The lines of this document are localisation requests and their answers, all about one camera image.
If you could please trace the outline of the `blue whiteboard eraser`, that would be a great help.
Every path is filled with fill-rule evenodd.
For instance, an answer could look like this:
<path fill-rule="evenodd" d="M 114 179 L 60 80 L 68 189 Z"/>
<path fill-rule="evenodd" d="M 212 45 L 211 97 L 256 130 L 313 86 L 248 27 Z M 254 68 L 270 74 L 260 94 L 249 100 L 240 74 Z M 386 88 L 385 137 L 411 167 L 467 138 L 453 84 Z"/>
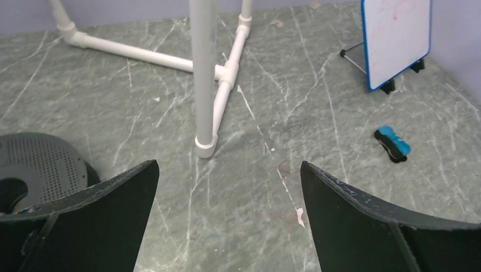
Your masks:
<path fill-rule="evenodd" d="M 411 146 L 398 136 L 391 126 L 379 127 L 374 132 L 375 139 L 382 145 L 393 163 L 405 162 Z"/>

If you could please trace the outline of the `white pvc pipe frame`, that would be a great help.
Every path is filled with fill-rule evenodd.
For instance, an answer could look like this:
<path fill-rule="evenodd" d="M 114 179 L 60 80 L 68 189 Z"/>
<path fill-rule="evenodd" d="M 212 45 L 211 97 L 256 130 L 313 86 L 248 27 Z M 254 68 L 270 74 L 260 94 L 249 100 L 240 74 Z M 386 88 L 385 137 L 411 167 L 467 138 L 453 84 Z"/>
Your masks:
<path fill-rule="evenodd" d="M 192 73 L 196 110 L 196 152 L 200 158 L 209 158 L 214 154 L 225 106 L 234 88 L 244 44 L 251 30 L 252 1 L 242 1 L 233 46 L 224 65 L 216 64 L 216 1 L 189 2 L 192 59 L 90 36 L 77 30 L 61 1 L 51 0 L 49 5 L 61 37 L 69 45 Z"/>

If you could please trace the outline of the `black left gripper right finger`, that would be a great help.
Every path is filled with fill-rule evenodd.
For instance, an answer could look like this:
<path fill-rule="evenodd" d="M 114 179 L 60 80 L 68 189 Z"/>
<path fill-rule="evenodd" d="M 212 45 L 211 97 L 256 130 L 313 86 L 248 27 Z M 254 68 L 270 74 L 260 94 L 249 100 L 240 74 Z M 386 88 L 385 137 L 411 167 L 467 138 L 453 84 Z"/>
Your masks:
<path fill-rule="evenodd" d="M 304 161 L 303 198 L 323 271 L 479 271 L 480 225 L 384 201 Z"/>

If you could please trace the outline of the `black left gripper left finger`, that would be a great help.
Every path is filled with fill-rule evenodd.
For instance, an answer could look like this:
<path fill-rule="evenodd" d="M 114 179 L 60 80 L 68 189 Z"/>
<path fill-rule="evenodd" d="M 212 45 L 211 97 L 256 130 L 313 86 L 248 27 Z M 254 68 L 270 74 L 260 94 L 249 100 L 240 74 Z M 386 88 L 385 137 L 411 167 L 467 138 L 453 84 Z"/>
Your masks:
<path fill-rule="evenodd" d="M 157 161 L 67 197 L 1 216 L 2 271 L 133 271 L 154 202 Z"/>

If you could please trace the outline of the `blue framed whiteboard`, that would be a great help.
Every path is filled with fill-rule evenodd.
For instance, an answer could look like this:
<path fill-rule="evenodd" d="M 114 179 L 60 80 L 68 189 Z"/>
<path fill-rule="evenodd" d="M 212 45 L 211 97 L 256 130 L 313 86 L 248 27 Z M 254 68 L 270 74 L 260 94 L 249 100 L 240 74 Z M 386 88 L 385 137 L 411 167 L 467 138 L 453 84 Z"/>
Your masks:
<path fill-rule="evenodd" d="M 428 46 L 430 51 L 431 0 L 366 0 L 360 8 L 364 41 Z"/>

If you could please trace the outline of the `black foam disc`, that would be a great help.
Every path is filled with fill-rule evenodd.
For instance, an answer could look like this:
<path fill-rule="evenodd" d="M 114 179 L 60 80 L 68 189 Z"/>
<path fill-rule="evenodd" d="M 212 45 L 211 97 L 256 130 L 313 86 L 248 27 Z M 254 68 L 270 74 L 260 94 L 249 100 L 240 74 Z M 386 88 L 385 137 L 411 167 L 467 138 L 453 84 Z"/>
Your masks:
<path fill-rule="evenodd" d="M 97 171 L 57 136 L 1 136 L 1 214 L 18 213 L 98 183 Z"/>

